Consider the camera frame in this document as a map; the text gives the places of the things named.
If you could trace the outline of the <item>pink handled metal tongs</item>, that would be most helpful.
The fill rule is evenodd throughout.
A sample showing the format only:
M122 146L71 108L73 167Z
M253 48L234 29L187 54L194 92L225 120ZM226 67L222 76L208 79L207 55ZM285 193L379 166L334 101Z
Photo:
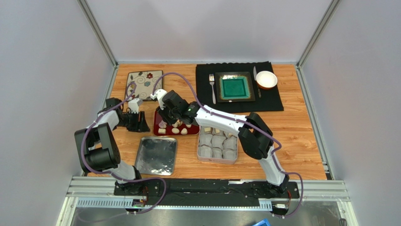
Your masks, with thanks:
M167 125L168 124L165 121L161 120L160 123L159 123L159 128L160 129L165 129L167 127Z

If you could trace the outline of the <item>red lacquer tray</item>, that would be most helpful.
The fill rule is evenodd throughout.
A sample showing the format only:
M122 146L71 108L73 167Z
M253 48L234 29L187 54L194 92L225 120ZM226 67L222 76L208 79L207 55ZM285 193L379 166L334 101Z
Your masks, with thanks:
M167 125L166 134L159 134L158 133L158 129L159 129L159 123L160 123L161 120L162 120L162 117L157 113L157 111L155 111L154 112L154 118L153 118L153 129L152 129L152 132L153 132L153 134L155 136L163 137L163 136L175 136L175 135L180 136L181 135L180 133L179 134L173 134L171 130L173 128L175 128L175 127L171 126L171 125ZM186 125L184 123L180 123L179 122L177 124L176 128L178 128L181 131L183 128L187 128L187 127L186 127ZM200 127L192 125L190 128L187 128L187 130L188 130L188 134L185 135L185 136L197 135L199 133L199 131L200 131Z

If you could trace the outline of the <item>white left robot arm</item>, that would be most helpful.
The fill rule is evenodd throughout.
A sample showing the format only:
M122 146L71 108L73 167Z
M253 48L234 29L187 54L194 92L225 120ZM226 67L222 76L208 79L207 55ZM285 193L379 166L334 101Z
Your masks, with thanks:
M99 111L95 121L84 129L74 133L80 166L85 173L108 174L118 184L141 180L136 167L121 159L120 151L113 130L124 127L129 132L149 132L145 113L139 110L140 98L128 98L127 111L123 111L124 102L118 98L109 98L106 106Z

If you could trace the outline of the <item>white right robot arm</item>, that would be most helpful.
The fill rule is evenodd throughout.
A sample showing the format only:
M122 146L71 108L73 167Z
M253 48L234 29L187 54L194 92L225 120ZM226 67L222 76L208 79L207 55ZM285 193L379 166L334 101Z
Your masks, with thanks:
M269 184L284 189L289 176L283 172L275 151L281 143L273 138L273 133L257 113L248 116L226 113L200 103L198 99L188 103L175 91L158 89L151 94L158 101L158 114L169 125L177 121L185 124L211 127L235 135L244 153L258 160Z

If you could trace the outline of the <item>silver tin lid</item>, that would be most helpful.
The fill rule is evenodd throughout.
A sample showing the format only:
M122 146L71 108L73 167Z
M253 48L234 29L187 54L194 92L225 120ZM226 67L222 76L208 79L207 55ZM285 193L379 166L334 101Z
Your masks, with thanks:
M178 142L171 137L143 137L135 167L141 174L169 176L174 172Z

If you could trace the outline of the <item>floral square plate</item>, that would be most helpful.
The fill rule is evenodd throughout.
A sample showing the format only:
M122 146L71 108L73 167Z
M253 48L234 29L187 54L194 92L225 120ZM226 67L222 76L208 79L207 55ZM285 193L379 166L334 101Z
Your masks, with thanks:
M156 81L163 75L163 71L141 71L130 72L127 76L125 98L133 91L134 95L130 98L141 98L144 101L151 100L153 88Z

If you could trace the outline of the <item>silver fork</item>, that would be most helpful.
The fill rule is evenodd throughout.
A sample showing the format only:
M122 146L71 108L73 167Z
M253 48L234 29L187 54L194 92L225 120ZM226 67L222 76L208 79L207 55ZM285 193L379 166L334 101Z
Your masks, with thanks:
M209 74L209 84L211 85L211 88L212 88L212 102L215 105L216 104L216 95L215 95L215 89L214 89L214 85L215 85L214 74Z

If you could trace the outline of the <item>pink metal tin box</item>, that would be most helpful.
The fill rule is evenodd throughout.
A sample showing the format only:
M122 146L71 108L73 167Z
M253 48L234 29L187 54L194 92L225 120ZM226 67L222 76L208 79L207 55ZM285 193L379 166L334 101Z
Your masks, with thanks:
M230 132L212 128L210 134L200 127L197 158L202 162L233 165L238 158L238 138L227 137Z

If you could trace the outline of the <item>green square plate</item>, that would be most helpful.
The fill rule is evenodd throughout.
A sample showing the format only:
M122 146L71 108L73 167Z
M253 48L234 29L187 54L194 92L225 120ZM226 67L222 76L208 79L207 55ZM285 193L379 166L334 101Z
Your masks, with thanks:
M215 74L217 102L253 102L256 100L249 72L220 72Z

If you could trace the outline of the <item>black cloth placemat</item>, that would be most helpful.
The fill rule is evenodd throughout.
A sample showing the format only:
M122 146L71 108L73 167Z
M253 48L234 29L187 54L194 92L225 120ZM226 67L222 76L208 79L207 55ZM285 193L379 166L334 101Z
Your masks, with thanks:
M280 93L277 87L272 89L260 89L258 95L258 86L253 75L253 68L257 72L273 72L271 62L259 63L215 63L196 65L196 92L200 102L214 109L227 113L245 113L245 112L264 112L264 111L283 111ZM212 87L209 83L209 75L213 74L217 80L216 73L248 72L251 75L251 82L256 93L256 100L252 102L227 102L215 104L212 101Z

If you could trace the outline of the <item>white orange bowl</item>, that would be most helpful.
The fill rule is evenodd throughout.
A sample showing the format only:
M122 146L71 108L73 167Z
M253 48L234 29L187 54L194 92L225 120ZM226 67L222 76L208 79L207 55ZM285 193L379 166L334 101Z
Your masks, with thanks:
M261 89L272 89L278 84L277 76L269 71L261 71L256 75L256 82Z

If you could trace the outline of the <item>blue plastic object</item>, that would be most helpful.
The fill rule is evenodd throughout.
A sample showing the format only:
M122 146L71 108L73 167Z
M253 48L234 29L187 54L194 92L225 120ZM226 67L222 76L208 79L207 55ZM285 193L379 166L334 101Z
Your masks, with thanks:
M252 224L252 226L271 226L270 222L268 221L268 219L264 218L261 221Z

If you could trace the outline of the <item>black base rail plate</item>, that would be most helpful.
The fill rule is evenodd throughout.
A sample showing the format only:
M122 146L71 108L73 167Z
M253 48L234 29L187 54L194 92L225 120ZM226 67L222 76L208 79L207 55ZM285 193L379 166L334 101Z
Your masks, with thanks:
M159 207L257 207L260 199L298 199L300 188L296 182L288 182L287 187L282 188L266 181L166 178L130 185L115 184L113 194L145 198L146 204Z

